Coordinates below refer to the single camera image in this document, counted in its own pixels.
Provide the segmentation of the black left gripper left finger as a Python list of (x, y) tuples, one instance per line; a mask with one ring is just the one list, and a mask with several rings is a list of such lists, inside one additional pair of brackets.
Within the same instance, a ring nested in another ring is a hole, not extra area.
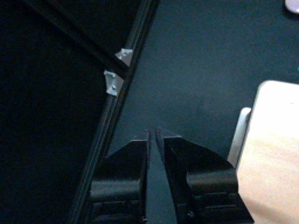
[(144, 224), (150, 133), (141, 132), (102, 159), (89, 191), (88, 224)]

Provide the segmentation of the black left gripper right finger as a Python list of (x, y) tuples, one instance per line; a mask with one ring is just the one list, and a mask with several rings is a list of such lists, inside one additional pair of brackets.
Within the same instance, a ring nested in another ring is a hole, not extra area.
[(166, 129), (154, 137), (177, 224), (253, 224), (228, 160)]

